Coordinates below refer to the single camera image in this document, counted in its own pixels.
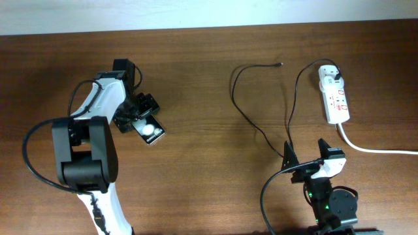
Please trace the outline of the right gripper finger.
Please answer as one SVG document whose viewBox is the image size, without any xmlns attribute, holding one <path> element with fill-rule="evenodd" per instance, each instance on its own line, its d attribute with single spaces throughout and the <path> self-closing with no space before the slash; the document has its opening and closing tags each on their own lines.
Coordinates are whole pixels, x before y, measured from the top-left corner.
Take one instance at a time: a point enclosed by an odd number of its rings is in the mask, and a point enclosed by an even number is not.
<svg viewBox="0 0 418 235">
<path fill-rule="evenodd" d="M 329 159 L 332 155 L 332 148 L 328 145 L 328 143 L 323 139 L 320 138 L 318 140 L 319 150 L 322 159 Z"/>
<path fill-rule="evenodd" d="M 289 170 L 297 165 L 299 165 L 297 155 L 291 146 L 290 141 L 285 141 L 281 170 Z"/>
</svg>

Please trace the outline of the white power strip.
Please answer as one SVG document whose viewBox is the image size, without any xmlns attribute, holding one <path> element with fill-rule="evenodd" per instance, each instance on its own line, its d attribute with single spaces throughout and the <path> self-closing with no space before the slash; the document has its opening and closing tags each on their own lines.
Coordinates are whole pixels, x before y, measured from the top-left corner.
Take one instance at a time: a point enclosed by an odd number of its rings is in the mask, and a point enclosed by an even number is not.
<svg viewBox="0 0 418 235">
<path fill-rule="evenodd" d="M 329 124 L 339 124 L 348 121 L 349 110 L 344 88 L 333 89 L 325 93 L 322 92 L 322 94 L 327 122 Z"/>
</svg>

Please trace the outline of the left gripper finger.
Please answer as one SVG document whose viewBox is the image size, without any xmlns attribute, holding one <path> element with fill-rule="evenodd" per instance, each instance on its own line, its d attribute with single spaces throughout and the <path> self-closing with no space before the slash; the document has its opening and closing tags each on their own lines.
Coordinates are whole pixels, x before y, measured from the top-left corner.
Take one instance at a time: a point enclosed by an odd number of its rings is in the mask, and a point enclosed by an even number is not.
<svg viewBox="0 0 418 235">
<path fill-rule="evenodd" d="M 114 116 L 113 122 L 121 133 L 128 133 L 134 129 L 129 118 Z"/>
<path fill-rule="evenodd" d="M 160 107 L 153 96 L 149 94 L 138 94 L 140 116 L 156 115 Z"/>
</svg>

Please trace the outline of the black smartphone with white circles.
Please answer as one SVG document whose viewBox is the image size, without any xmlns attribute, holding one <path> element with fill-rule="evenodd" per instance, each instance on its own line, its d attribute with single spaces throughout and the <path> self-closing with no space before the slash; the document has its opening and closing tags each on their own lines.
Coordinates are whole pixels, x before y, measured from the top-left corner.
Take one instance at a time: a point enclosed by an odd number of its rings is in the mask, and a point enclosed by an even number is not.
<svg viewBox="0 0 418 235">
<path fill-rule="evenodd" d="M 131 124 L 149 146 L 157 142 L 165 134 L 164 128 L 153 116 L 138 119 Z"/>
</svg>

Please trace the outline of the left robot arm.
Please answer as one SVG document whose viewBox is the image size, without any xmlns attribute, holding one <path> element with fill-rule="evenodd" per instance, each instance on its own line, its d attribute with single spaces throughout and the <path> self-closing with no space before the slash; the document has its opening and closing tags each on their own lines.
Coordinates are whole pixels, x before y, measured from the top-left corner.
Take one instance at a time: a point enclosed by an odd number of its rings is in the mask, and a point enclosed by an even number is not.
<svg viewBox="0 0 418 235">
<path fill-rule="evenodd" d="M 116 192 L 119 166 L 110 124 L 121 133 L 136 131 L 148 145 L 165 134 L 154 118 L 156 100 L 135 91 L 138 72 L 132 61 L 115 59 L 112 70 L 95 75 L 80 108 L 68 109 L 68 118 L 52 125 L 58 180 L 76 191 L 99 234 L 134 234 Z"/>
</svg>

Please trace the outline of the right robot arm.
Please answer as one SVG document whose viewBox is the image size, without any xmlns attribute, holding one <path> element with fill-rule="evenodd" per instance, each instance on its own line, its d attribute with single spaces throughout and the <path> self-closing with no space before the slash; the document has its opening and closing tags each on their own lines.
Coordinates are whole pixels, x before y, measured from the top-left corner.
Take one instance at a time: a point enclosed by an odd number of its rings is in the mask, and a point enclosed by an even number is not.
<svg viewBox="0 0 418 235">
<path fill-rule="evenodd" d="M 358 192 L 345 186 L 332 186 L 330 182 L 342 171 L 346 155 L 340 148 L 330 147 L 322 138 L 318 145 L 320 158 L 300 163 L 293 147 L 286 141 L 281 168 L 292 173 L 292 183 L 303 184 L 304 197 L 317 223 L 308 228 L 309 234 L 354 234 L 353 225 L 358 222 Z"/>
</svg>

